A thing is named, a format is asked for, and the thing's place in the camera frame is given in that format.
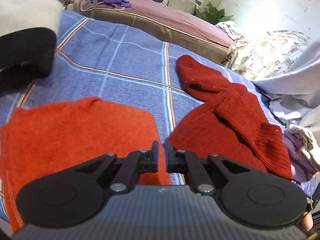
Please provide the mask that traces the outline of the lilac crumpled garment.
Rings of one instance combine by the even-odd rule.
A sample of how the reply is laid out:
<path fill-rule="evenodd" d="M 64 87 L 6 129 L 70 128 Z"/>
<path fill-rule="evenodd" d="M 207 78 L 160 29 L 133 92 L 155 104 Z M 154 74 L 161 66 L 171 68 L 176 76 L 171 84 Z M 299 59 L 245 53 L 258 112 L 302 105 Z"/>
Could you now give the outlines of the lilac crumpled garment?
<path fill-rule="evenodd" d="M 287 145 L 293 179 L 306 183 L 319 174 L 319 145 L 310 129 L 290 125 L 283 141 Z"/>

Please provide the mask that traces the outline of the blue plaid bed sheet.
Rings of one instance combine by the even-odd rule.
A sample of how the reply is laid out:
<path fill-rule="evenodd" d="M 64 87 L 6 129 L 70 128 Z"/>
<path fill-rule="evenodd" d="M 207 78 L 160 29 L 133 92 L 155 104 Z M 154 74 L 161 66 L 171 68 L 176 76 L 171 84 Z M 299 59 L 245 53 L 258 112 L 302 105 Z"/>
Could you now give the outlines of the blue plaid bed sheet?
<path fill-rule="evenodd" d="M 18 89 L 1 92 L 1 128 L 15 109 L 29 110 L 52 103 L 97 97 L 151 113 L 160 136 L 168 138 L 180 121 L 203 104 L 184 91 L 177 60 L 189 55 L 254 94 L 269 123 L 280 124 L 263 104 L 257 88 L 238 73 L 139 29 L 93 20 L 64 11 L 52 70 Z M 10 223 L 1 180 L 1 217 Z"/>

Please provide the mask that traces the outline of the green potted plant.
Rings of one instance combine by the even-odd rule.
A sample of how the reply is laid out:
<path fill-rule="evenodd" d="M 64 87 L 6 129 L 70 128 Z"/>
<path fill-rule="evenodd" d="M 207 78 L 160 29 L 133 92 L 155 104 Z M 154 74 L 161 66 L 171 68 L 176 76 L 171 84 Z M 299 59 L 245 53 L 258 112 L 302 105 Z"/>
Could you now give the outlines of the green potted plant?
<path fill-rule="evenodd" d="M 212 25 L 229 21 L 234 17 L 233 15 L 226 15 L 225 9 L 217 9 L 217 7 L 213 6 L 210 2 L 204 9 L 201 9 L 200 7 L 195 8 L 195 15 Z"/>

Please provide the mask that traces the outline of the floral cream blanket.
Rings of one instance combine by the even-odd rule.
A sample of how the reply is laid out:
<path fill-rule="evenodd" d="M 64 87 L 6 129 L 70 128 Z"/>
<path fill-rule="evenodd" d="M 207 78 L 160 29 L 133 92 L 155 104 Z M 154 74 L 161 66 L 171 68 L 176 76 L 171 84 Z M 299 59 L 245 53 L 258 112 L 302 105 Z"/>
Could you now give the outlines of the floral cream blanket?
<path fill-rule="evenodd" d="M 223 66 L 248 80 L 285 74 L 312 43 L 310 37 L 294 30 L 245 35 L 233 21 L 221 22 L 216 26 L 233 40 Z"/>

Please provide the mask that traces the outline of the brown mattress with pink cover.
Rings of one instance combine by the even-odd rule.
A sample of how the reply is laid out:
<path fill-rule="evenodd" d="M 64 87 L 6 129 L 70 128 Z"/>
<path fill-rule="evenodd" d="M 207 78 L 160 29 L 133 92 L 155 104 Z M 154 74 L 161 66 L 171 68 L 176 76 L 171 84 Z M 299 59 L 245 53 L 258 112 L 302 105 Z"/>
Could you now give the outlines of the brown mattress with pink cover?
<path fill-rule="evenodd" d="M 157 39 L 176 44 L 215 63 L 222 64 L 233 40 L 220 28 L 186 12 L 152 0 L 129 0 L 122 8 L 91 0 L 75 0 L 72 9 L 96 20 L 140 29 Z"/>

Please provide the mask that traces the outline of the dark red knit sweater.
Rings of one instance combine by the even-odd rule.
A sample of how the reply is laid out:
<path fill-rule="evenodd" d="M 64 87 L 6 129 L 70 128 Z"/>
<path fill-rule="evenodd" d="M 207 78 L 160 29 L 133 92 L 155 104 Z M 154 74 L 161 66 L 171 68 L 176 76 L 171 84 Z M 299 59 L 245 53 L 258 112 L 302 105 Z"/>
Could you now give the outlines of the dark red knit sweater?
<path fill-rule="evenodd" d="M 293 179 L 282 131 L 269 123 L 254 94 L 189 55 L 179 57 L 176 66 L 184 91 L 203 104 L 189 112 L 169 136 L 174 149 L 200 158 L 218 154 Z"/>

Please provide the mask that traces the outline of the folded orange knit garment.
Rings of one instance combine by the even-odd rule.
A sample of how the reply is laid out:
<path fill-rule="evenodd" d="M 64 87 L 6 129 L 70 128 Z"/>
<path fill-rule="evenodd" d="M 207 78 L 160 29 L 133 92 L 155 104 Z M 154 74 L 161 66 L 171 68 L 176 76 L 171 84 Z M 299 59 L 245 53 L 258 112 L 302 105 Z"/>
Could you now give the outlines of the folded orange knit garment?
<path fill-rule="evenodd" d="M 15 202 L 27 183 L 106 153 L 147 150 L 153 141 L 160 136 L 151 113 L 97 97 L 15 109 L 1 128 L 1 180 L 13 232 L 24 225 Z"/>

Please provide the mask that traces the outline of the black and white folded garment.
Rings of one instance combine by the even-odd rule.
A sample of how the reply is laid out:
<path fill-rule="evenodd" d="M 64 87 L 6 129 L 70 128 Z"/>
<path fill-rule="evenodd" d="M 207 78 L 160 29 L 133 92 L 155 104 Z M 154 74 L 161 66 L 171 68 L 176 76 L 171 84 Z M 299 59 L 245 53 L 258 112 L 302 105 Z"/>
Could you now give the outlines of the black and white folded garment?
<path fill-rule="evenodd" d="M 63 11 L 57 0 L 1 0 L 1 90 L 49 76 Z"/>

